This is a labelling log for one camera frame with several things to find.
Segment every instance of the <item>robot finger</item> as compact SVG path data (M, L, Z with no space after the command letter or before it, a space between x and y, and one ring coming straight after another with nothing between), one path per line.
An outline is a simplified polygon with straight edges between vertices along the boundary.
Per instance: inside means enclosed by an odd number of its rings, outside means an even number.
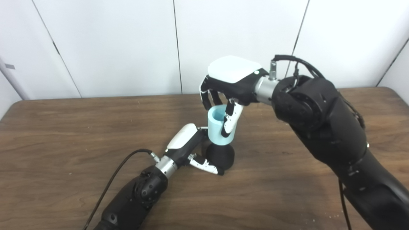
M203 79L203 82L199 87L199 91L200 91L200 98L202 99L204 108L206 110L209 110L211 108L211 103L209 100L209 93L208 93L209 87L206 82L206 77Z
M240 118L241 112L243 111L243 107L244 106L237 103L235 99L231 98L229 100L227 103L226 115L222 128L223 137L228 137L234 130L234 127L236 127L237 121Z
M214 105L223 105L223 102L220 100L219 93L216 90L210 89L210 95L213 99Z

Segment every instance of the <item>white robotic hand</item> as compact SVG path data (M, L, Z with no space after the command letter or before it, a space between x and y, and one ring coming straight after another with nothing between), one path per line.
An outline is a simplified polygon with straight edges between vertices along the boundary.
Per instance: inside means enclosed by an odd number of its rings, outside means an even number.
M222 136L228 137L237 124L243 107L260 101L257 96L258 86L268 78L269 72L259 63L235 56L225 56L215 60L209 65L207 71L208 75L200 85L202 103L204 108L209 110L212 107L209 92L215 105L222 104L218 93L225 95L228 103Z

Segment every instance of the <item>cable connector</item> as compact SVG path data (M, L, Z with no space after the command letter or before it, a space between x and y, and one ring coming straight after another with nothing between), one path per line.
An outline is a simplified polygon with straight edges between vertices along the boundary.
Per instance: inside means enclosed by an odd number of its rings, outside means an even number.
M159 158L154 152L151 152L149 155L153 158L153 160L154 160L156 163L159 163L159 162L160 162L160 158Z

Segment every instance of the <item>black cable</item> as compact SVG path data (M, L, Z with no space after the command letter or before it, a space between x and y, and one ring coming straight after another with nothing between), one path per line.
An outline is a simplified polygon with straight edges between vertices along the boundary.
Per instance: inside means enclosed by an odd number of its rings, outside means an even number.
M97 201L97 203L96 203L94 209L93 209L92 212L91 212L90 217L88 218L88 220L87 220L87 222L85 223L85 225L84 225L84 227L83 227L82 230L86 230L86 229L88 228L88 225L90 224L90 222L91 222L91 220L92 220L92 218L93 218L95 212L97 211L97 209L98 209L98 207L99 207L99 204L101 203L103 197L105 196L105 193L108 191L109 186L111 185L111 183L112 183L112 181L114 180L115 176L118 174L119 170L120 170L120 169L122 168L122 166L126 163L126 161L128 161L128 159L129 159L131 156L133 156L133 155L135 155L135 153L139 153L139 152L145 152L145 153L148 153L148 154L151 154L151 153L152 153L152 151L149 150L149 149L138 149L138 150L135 150L135 151L133 151L132 153L130 153L130 154L122 161L122 163L121 163L121 164L117 167L117 169L115 170L114 174L112 174L111 179L109 179L108 184L105 186L105 189L103 190L101 196L99 197L99 200Z
M346 205L345 205L344 186L342 185L342 182L340 179L338 179L338 184L339 184L339 194L341 195L342 211L344 212L346 225L348 226L348 230L352 230L351 222L349 222L348 212L346 210Z
M291 55L276 55L273 58L274 61L296 61L299 62L301 64L303 64L307 70L310 72L310 74L314 77L314 78L324 78L324 75L322 75L322 73L317 70L314 66L312 66L311 64L309 64L308 62L304 61L303 59L297 58L295 56L291 56Z

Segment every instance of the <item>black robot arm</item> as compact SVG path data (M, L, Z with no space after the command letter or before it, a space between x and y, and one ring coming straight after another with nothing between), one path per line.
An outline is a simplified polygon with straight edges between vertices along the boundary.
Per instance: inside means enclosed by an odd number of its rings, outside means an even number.
M345 185L344 194L374 230L409 229L409 192L372 155L365 131L334 85L295 77L272 95L277 117L288 122L310 153Z

